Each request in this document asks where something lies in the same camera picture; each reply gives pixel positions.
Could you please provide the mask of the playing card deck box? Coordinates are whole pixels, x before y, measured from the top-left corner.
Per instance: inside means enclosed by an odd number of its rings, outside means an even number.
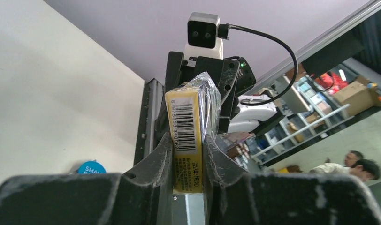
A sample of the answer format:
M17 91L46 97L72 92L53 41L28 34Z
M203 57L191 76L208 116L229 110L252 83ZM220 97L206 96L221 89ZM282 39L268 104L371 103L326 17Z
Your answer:
M165 94L176 194L203 192L203 142L216 137L221 95L207 72Z

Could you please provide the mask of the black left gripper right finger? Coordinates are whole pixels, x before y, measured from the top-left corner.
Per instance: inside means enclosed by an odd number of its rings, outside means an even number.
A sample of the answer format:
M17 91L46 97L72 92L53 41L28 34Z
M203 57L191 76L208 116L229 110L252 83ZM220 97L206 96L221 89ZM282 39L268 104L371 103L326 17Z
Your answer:
M349 175L250 173L203 141L208 225L381 225L369 188Z

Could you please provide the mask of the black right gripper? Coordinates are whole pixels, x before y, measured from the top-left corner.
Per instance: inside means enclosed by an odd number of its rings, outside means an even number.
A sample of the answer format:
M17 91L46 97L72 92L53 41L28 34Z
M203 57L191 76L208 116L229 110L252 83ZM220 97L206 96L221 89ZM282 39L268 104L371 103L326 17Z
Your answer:
M166 67L164 92L167 93L185 82L191 81L202 72L207 72L221 98L228 97L220 109L218 133L227 133L230 120L235 116L235 108L239 103L238 97L250 90L256 84L256 78L251 68L242 66L245 59L236 56L236 60L223 60L211 57L188 57L182 52L169 52Z

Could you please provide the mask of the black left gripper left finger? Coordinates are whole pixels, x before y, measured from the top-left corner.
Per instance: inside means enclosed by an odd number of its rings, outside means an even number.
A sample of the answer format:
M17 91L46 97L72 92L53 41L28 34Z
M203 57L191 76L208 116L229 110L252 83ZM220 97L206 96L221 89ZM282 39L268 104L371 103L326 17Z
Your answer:
M0 186L0 225L170 225L172 140L127 172L21 175Z

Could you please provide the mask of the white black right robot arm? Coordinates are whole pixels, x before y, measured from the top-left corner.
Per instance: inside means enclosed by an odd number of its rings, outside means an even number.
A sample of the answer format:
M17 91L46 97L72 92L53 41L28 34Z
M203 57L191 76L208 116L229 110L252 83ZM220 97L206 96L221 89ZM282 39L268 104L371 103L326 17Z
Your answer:
M227 131L231 121L273 125L281 118L273 106L236 106L234 89L227 89L241 73L236 60L187 60L182 52L170 52L166 91L202 72L222 95L223 108L211 116L217 133ZM207 225L381 225L381 209L369 188L349 175L249 173L218 148L213 134L203 135L202 143Z

